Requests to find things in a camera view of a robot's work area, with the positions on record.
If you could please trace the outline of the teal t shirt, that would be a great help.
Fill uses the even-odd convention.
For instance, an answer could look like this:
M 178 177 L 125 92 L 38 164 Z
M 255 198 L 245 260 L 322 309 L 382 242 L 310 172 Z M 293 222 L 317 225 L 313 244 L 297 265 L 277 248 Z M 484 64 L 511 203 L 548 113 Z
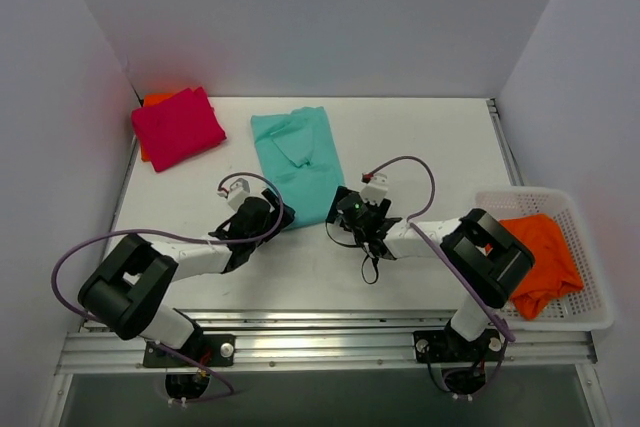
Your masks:
M 344 174 L 329 118 L 322 107 L 251 117 L 263 176 L 295 211 L 293 229 L 322 223 Z

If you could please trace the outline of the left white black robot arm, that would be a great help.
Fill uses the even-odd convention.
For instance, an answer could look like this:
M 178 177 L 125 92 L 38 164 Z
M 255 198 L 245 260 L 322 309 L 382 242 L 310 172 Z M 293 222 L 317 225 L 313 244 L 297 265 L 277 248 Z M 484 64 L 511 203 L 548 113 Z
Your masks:
M 177 365 L 194 364 L 206 345 L 203 330 L 164 303 L 170 284 L 237 270 L 295 220 L 295 210 L 269 189 L 258 196 L 242 192 L 231 205 L 234 214 L 200 243 L 124 236 L 80 288 L 80 305 L 121 339 L 155 341 Z

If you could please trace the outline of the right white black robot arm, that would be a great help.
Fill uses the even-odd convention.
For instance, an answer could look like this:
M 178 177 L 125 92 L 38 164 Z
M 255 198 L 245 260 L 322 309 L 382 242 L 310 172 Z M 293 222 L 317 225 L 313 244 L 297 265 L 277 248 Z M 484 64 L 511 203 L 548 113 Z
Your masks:
M 379 260 L 438 257 L 461 283 L 467 298 L 449 321 L 444 347 L 455 359 L 469 358 L 490 325 L 508 342 L 515 336 L 498 311 L 535 264 L 533 253 L 481 208 L 445 221 L 415 222 L 387 215 L 386 187 L 340 186 L 325 219 L 353 236 L 355 248 Z

